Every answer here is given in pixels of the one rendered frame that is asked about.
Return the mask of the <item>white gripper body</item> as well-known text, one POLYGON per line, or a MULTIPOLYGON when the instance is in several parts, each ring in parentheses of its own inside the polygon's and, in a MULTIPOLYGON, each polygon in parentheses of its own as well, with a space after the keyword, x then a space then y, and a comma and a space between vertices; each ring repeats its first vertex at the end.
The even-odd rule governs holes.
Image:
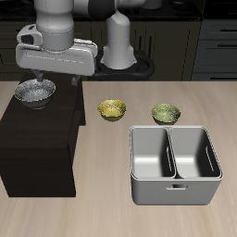
POLYGON ((41 46, 18 44, 16 61, 20 68, 92 76, 95 71, 97 45, 90 40, 75 39, 65 51, 48 51, 41 46))

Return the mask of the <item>white two-bin basket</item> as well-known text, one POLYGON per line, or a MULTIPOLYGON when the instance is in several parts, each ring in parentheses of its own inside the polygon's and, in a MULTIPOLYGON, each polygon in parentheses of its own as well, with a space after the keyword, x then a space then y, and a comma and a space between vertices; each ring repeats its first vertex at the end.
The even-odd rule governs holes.
POLYGON ((203 126, 132 126, 131 196, 137 205, 210 203, 223 172, 203 126))

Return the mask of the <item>dark wooden cabinet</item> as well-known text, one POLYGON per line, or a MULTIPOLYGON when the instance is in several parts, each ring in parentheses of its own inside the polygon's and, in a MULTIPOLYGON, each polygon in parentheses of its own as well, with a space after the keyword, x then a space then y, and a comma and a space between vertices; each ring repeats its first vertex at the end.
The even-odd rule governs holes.
POLYGON ((46 73, 56 85, 42 109, 12 98, 0 120, 0 178, 10 197, 74 197, 73 159, 85 123, 82 83, 46 73))

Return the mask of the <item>yellow bowl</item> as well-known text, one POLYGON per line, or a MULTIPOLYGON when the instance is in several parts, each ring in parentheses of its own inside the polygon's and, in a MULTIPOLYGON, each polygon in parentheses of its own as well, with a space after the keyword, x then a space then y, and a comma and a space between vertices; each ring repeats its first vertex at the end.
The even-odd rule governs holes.
POLYGON ((127 111, 127 106, 124 102, 116 99, 108 99, 101 102, 97 110, 103 119, 108 121, 118 121, 127 111))

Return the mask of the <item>green bowl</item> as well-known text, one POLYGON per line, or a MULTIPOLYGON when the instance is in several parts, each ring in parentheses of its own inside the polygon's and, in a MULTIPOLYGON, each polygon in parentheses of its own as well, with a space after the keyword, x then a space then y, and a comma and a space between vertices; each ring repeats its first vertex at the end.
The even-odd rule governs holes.
POLYGON ((181 116, 181 111, 171 104, 159 104, 152 108, 151 115, 158 125, 174 125, 181 116))

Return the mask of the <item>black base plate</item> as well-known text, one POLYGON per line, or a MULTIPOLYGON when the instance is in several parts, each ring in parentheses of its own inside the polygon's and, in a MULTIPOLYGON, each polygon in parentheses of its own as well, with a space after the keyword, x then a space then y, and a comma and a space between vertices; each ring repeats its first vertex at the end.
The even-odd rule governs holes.
POLYGON ((101 63, 103 55, 100 50, 96 57, 95 73, 88 78, 89 81, 148 81, 155 72, 154 62, 142 50, 134 51, 137 63, 127 69, 108 68, 101 63))

